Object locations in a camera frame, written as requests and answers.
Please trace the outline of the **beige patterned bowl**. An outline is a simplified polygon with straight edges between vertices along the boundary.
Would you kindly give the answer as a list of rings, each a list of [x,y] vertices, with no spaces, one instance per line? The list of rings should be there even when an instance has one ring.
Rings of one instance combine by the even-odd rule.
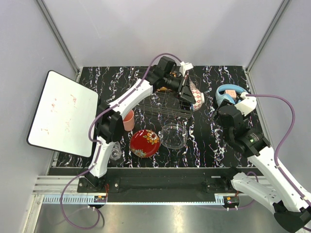
[[[199,91],[199,89],[195,86],[195,84],[192,81],[190,81],[190,90],[192,92],[193,97],[196,100],[196,103],[192,104],[192,110],[195,112],[198,111],[205,103],[205,97],[204,94]]]

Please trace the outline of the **clear glass bowl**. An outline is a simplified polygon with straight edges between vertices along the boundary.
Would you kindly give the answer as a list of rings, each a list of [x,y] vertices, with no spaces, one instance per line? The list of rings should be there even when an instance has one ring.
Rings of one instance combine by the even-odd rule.
[[[159,132],[161,145],[173,150],[182,149],[188,139],[188,131],[182,124],[166,124]]]

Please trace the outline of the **red floral plate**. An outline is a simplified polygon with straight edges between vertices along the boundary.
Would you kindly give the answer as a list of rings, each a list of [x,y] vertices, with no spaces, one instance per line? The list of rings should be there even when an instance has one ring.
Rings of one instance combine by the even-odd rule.
[[[140,158],[155,155],[160,148],[159,136],[151,130],[139,130],[130,140],[131,152]]]

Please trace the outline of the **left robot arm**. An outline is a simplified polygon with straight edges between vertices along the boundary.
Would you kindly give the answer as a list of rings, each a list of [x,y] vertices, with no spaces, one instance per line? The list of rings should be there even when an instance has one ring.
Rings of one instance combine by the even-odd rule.
[[[96,118],[90,125],[88,137],[93,143],[94,155],[88,170],[82,176],[88,181],[88,187],[100,192],[105,186],[105,176],[111,151],[124,134],[123,119],[144,98],[158,89],[166,87],[177,97],[188,103],[195,103],[186,75],[193,68],[192,63],[181,61],[170,53],[156,57],[157,65],[150,64],[142,78],[129,88],[122,96],[111,103],[98,106]]]

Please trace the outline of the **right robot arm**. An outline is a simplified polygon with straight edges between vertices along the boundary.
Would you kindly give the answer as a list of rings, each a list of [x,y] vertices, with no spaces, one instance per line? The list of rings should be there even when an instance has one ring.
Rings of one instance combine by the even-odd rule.
[[[246,118],[257,106],[257,96],[243,92],[235,102],[231,97],[217,97],[214,118],[222,126],[225,142],[247,158],[271,185],[268,188],[237,168],[221,179],[225,192],[235,190],[247,194],[263,205],[278,224],[290,233],[311,229],[311,193],[289,172],[261,131],[249,128]]]

